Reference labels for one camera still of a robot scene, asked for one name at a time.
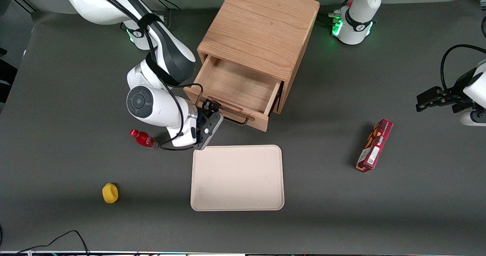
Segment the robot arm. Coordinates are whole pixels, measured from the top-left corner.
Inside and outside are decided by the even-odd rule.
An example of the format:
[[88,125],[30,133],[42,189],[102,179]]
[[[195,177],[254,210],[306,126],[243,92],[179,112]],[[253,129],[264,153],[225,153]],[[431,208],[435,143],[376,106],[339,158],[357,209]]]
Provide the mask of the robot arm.
[[417,96],[415,106],[417,112],[422,112],[430,107],[452,105],[455,114],[463,112],[460,116],[462,124],[486,126],[486,74],[483,74],[485,71],[486,60],[483,60],[475,68],[460,76],[451,88],[443,90],[441,87],[435,86],[421,93]]
[[195,145],[203,149],[223,116],[217,109],[199,109],[174,96],[168,87],[177,87],[193,75],[196,59],[191,50],[142,0],[69,1],[84,19],[95,24],[124,22],[147,40],[151,52],[127,74],[130,114],[145,123],[166,127],[170,135],[167,142],[175,147]]
[[361,43],[369,35],[372,19],[382,4],[382,0],[353,0],[352,5],[345,5],[331,13],[334,17],[332,35],[346,44]]

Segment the red snack box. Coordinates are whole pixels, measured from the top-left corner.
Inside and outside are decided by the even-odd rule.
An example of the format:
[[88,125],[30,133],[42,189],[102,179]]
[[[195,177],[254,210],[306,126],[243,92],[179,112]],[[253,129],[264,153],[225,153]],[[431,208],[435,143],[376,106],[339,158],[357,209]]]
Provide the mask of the red snack box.
[[393,123],[387,121],[387,119],[383,119],[373,127],[373,131],[368,136],[368,142],[366,142],[366,146],[356,163],[356,168],[359,171],[367,172],[375,168],[392,127]]

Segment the table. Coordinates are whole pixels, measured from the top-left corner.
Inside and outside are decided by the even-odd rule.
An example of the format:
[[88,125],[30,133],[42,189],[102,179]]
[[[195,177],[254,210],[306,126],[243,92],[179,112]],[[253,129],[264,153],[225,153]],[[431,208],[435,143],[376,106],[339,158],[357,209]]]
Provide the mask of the table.
[[[174,12],[174,34],[196,52],[215,13]],[[415,112],[415,96],[440,84],[448,47],[486,46],[479,0],[382,5],[358,46],[316,24],[285,110],[267,133],[224,122],[210,143],[281,147],[285,206],[275,212],[193,211],[192,153],[147,151],[128,134],[161,133],[125,107],[125,75],[146,52],[116,25],[54,13],[34,19],[0,116],[3,250],[76,229],[91,250],[486,251],[486,128],[460,125],[450,107]],[[452,84],[483,58],[456,50],[446,80]],[[354,164],[382,118],[394,128],[376,169],[363,174]],[[108,182],[120,190],[113,205],[101,195]],[[51,249],[82,246],[72,236]]]

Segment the red bottle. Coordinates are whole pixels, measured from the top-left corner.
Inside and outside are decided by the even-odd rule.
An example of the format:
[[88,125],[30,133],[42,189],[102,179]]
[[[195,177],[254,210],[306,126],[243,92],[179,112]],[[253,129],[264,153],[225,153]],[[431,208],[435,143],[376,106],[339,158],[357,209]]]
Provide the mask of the red bottle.
[[144,131],[138,131],[136,129],[132,129],[130,131],[130,135],[132,137],[135,137],[135,141],[144,147],[151,148],[151,149],[158,148],[158,142]]

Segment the wooden cabinet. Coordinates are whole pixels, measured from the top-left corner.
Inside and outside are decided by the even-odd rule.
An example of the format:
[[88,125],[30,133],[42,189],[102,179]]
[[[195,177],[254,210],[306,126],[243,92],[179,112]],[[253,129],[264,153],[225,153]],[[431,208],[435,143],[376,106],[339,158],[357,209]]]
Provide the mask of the wooden cabinet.
[[[281,113],[319,9],[314,0],[224,0],[197,51],[195,82],[225,117],[267,130]],[[184,88],[196,101],[199,88]]]

